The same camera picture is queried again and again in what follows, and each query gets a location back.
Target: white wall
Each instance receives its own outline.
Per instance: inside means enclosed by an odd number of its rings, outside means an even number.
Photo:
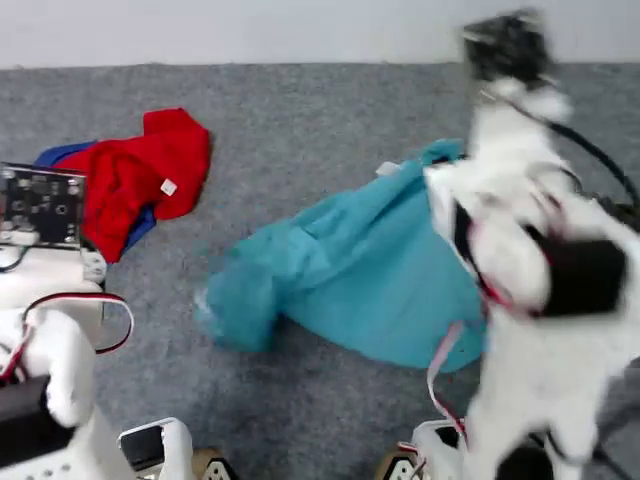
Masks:
[[[0,0],[0,68],[458,60],[518,0]],[[640,0],[529,0],[556,58],[639,61]]]

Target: teal shirt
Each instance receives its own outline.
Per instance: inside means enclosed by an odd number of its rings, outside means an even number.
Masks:
[[[484,341],[479,292],[432,228],[422,175],[460,148],[435,142],[396,173],[238,242],[209,277],[197,320],[219,343],[263,350],[283,314],[367,357],[419,368],[463,320],[468,328],[442,370],[475,360]]]

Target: gray carpet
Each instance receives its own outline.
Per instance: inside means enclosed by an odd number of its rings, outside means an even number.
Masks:
[[[562,73],[576,102],[573,124],[640,182],[640,66]],[[421,371],[367,360],[291,324],[271,353],[223,351],[195,328],[191,299],[208,258],[234,241],[368,182],[383,160],[464,135],[465,87],[456,65],[0,72],[1,160],[31,162],[49,146],[133,136],[144,111],[167,106],[186,107],[216,135],[197,209],[160,224],[109,271],[109,289],[130,299],[139,325],[125,348],[99,362],[98,399],[114,426],[179,417],[196,445],[222,448],[244,479],[369,479],[390,445],[436,418]],[[569,153],[587,186],[618,192],[601,169]],[[477,372],[440,381],[461,411]],[[610,410],[636,400],[640,376],[628,377]],[[609,444],[638,477],[640,461],[625,442],[639,438],[630,426]]]

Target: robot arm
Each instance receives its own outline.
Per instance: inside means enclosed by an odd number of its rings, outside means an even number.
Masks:
[[[166,419],[118,439],[95,404],[102,303],[131,315],[116,346],[133,316],[102,293],[104,259],[81,245],[83,178],[7,164],[0,178],[0,264],[10,265],[0,269],[0,480],[194,480],[183,423]],[[34,241],[25,247],[25,238]],[[147,431],[157,432],[153,441]]]

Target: circuit board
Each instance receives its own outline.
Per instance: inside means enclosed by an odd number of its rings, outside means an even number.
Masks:
[[[17,232],[37,232],[35,247],[77,249],[83,218],[85,177],[77,172],[3,163],[0,245]]]

